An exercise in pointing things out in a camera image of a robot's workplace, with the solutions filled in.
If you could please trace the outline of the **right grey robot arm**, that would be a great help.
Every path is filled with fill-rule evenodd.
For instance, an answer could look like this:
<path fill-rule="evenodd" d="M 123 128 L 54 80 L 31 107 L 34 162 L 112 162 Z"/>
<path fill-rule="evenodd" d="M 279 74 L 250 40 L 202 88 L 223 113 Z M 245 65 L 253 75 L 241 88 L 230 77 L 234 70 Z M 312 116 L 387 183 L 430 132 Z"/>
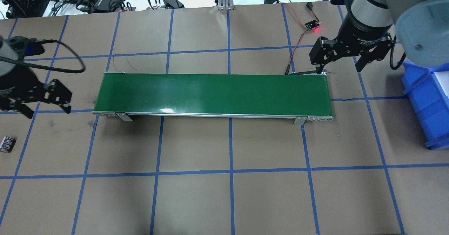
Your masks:
<path fill-rule="evenodd" d="M 359 56 L 361 72 L 372 61 L 394 51 L 396 40 L 405 56 L 422 67 L 448 63 L 449 0 L 344 0 L 347 15 L 338 35 L 319 37 L 309 53 L 316 73 L 347 56 Z"/>

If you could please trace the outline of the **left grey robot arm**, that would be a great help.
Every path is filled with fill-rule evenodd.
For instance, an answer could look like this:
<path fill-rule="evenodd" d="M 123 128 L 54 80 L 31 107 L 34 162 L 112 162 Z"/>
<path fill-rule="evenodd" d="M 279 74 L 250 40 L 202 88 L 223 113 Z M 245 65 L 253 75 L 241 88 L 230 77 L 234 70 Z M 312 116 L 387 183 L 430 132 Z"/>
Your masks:
<path fill-rule="evenodd" d="M 57 79 L 41 82 L 30 64 L 24 62 L 26 56 L 43 54 L 43 44 L 53 42 L 55 40 L 22 36 L 1 38 L 1 111 L 19 112 L 31 119 L 35 112 L 27 103 L 43 102 L 59 106 L 67 114 L 71 113 L 72 92 Z"/>

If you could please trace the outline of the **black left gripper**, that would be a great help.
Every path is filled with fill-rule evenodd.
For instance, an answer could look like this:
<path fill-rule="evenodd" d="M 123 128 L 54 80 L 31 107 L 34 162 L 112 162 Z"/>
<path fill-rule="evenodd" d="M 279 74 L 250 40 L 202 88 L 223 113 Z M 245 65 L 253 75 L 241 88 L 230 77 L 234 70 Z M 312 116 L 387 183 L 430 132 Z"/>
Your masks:
<path fill-rule="evenodd" d="M 43 84 L 29 67 L 5 65 L 1 66 L 0 77 L 1 110 L 14 110 L 32 119 L 34 110 L 28 102 L 44 102 L 58 105 L 66 114 L 70 114 L 72 92 L 59 80 L 51 80 Z"/>

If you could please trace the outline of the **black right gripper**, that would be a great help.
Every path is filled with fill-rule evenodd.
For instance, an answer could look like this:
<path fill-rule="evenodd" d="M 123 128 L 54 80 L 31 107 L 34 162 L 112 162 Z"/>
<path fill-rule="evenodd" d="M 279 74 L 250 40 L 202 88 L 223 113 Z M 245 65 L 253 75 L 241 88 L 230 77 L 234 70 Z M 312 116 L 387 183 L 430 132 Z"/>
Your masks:
<path fill-rule="evenodd" d="M 383 60 L 391 50 L 390 27 L 370 27 L 348 12 L 334 40 L 327 37 L 316 40 L 309 53 L 310 62 L 320 75 L 324 66 L 332 61 L 345 56 L 361 56 L 355 64 L 357 72 L 361 72 L 372 61 Z"/>

